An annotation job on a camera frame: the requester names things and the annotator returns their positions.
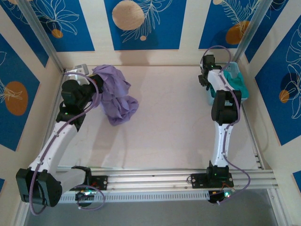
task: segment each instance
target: white table surface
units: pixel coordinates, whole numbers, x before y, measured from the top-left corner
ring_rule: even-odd
[[[205,169],[214,148],[214,122],[197,66],[118,67],[139,101],[130,121],[113,127],[101,107],[90,111],[59,166],[117,169]],[[245,118],[233,128],[229,160],[257,169]]]

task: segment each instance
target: white vent strip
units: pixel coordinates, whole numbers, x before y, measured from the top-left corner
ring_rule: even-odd
[[[139,192],[139,193],[107,193],[106,202],[160,202],[160,201],[185,201],[185,200],[209,200],[208,191],[196,192]],[[94,202],[102,202],[100,194],[94,196]],[[63,194],[60,203],[76,203],[75,193]]]

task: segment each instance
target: purple cloth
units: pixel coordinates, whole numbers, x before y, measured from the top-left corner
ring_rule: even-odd
[[[129,121],[139,105],[135,98],[128,96],[131,84],[126,82],[122,72],[114,66],[101,65],[93,69],[93,74],[103,79],[103,93],[96,106],[102,105],[112,126]]]

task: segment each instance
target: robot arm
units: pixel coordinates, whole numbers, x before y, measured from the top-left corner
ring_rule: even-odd
[[[87,66],[82,65],[72,72],[88,74]],[[92,101],[96,92],[102,93],[103,80],[98,75],[90,76],[97,84],[98,90],[88,80],[74,77],[63,83],[60,111],[56,119],[54,130],[39,153],[38,157],[30,164],[28,169],[20,169],[17,172],[16,180],[21,195],[21,200],[29,202],[29,190],[34,171],[37,171],[36,180],[33,186],[33,203],[43,206],[56,206],[61,195],[77,185],[90,185],[90,168],[75,166],[66,173],[58,174],[56,169],[68,144],[79,131],[85,114],[71,121],[58,135],[58,130],[73,117],[84,113],[85,107]]]
[[[230,135],[233,124],[238,119],[238,108],[235,104],[231,89],[238,100],[240,108],[241,92],[234,90],[227,82],[222,67],[215,64],[213,55],[206,55],[202,59],[202,74],[199,75],[199,82],[209,90],[210,86],[215,90],[214,103],[211,110],[211,117],[215,126],[214,152],[209,167],[205,174],[194,175],[199,183],[199,188],[222,187],[227,184],[233,187],[232,176],[229,173],[228,163],[224,157],[228,156]]]

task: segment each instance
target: metal profile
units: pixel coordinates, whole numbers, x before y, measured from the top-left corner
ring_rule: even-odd
[[[208,191],[193,192],[132,192],[132,193],[108,193],[103,192],[106,202],[162,202],[162,201],[188,201],[209,200]],[[81,202],[103,202],[103,196],[95,194]],[[75,194],[65,193],[59,203],[76,203]]]
[[[290,226],[292,221],[278,189],[267,189],[278,225]]]
[[[21,10],[23,16],[27,20],[29,26],[33,30],[34,34],[40,41],[41,45],[45,49],[48,56],[53,60],[54,64],[56,65],[57,69],[63,73],[63,65],[56,54],[56,50],[52,45],[49,37],[47,36],[43,26],[41,25],[39,19],[37,18],[36,14],[34,13],[30,3],[27,0],[16,0],[19,9]]]
[[[132,192],[192,192],[187,178],[192,173],[205,172],[204,170],[92,170],[92,175],[107,175],[107,191],[110,193]],[[234,189],[242,189],[248,182],[246,175],[237,170],[230,171],[234,180]],[[278,188],[272,170],[247,170],[251,177],[248,189]]]
[[[264,0],[259,3],[257,10],[255,11],[249,26],[246,29],[244,36],[242,37],[236,53],[232,61],[237,62],[240,57],[244,54],[246,48],[249,46],[253,36],[255,35],[260,23],[262,22],[265,14],[271,6],[273,0]]]

